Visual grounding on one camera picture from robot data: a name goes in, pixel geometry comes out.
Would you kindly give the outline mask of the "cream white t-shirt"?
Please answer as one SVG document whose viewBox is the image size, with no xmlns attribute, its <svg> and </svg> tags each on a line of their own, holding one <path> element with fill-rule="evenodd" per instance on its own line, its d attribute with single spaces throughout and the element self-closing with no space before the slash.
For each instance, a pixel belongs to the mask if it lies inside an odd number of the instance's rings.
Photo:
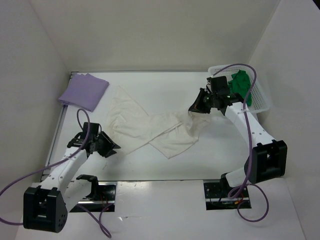
<svg viewBox="0 0 320 240">
<path fill-rule="evenodd" d="M 211 121 L 208 114 L 188 110 L 149 115 L 118 87 L 109 106 L 105 130 L 120 146 L 123 156 L 151 145 L 170 159 L 193 146 Z"/>
</svg>

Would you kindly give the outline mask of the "purple t-shirt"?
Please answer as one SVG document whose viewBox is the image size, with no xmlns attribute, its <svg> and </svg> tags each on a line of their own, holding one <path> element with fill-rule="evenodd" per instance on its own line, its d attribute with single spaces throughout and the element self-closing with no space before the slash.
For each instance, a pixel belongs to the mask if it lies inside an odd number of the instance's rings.
<svg viewBox="0 0 320 240">
<path fill-rule="evenodd" d="M 58 100 L 64 106 L 77 106 L 93 112 L 110 83 L 89 73 L 75 74 Z"/>
</svg>

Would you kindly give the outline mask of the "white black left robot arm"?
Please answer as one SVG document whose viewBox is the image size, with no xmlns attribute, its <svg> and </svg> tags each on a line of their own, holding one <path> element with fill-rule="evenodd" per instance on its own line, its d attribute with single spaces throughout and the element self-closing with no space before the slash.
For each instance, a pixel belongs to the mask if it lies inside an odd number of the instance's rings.
<svg viewBox="0 0 320 240">
<path fill-rule="evenodd" d="M 77 175 L 79 168 L 94 152 L 108 158 L 119 148 L 103 131 L 91 133 L 89 137 L 80 132 L 76 134 L 63 155 L 66 162 L 55 167 L 38 186 L 24 192 L 23 227 L 59 233 L 68 213 L 79 201 L 83 198 L 96 200 L 103 195 L 97 176 Z"/>
</svg>

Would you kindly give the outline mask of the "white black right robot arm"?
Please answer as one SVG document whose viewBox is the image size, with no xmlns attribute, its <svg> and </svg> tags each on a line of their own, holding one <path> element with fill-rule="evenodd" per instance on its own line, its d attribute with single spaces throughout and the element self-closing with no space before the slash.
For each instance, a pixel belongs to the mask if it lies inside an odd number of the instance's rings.
<svg viewBox="0 0 320 240">
<path fill-rule="evenodd" d="M 276 140 L 260 125 L 247 109 L 244 99 L 238 93 L 209 93 L 200 88 L 190 112 L 209 114 L 217 109 L 233 123 L 249 150 L 243 167 L 225 173 L 219 184 L 220 193 L 229 199 L 236 198 L 247 184 L 257 184 L 284 176 L 288 146 L 283 140 Z"/>
</svg>

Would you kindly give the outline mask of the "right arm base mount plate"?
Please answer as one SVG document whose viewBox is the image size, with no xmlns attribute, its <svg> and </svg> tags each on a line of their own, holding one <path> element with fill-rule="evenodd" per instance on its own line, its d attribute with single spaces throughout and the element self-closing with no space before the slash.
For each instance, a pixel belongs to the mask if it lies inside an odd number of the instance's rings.
<svg viewBox="0 0 320 240">
<path fill-rule="evenodd" d="M 251 209 L 250 197 L 247 188 L 234 199 L 228 198 L 229 190 L 223 190 L 219 180 L 204 181 L 205 206 L 207 211 Z"/>
</svg>

